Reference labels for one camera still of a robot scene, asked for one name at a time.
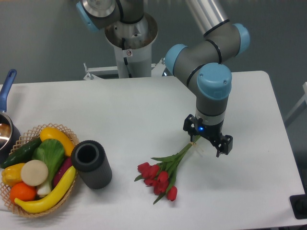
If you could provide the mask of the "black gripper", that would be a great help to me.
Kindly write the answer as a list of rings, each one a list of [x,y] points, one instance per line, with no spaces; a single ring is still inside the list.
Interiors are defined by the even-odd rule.
[[[216,157],[220,155],[228,155],[233,148],[233,137],[231,135],[222,135],[223,121],[216,125],[205,125],[201,119],[197,119],[189,114],[183,125],[183,130],[190,136],[190,142],[194,142],[194,136],[200,135],[212,144],[218,144],[216,149]]]

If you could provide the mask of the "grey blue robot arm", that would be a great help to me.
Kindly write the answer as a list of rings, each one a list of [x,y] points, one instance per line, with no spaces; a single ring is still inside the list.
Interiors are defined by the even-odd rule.
[[[222,126],[232,73],[224,62],[248,48],[250,35],[243,25],[230,23],[217,0],[189,0],[187,6],[204,41],[193,48],[174,45],[165,67],[196,96],[196,113],[185,119],[183,129],[191,138],[199,135],[210,141],[217,154],[228,154],[233,138],[222,134]],[[89,30],[105,31],[120,78],[151,76],[158,28],[142,0],[81,0],[76,8]]]

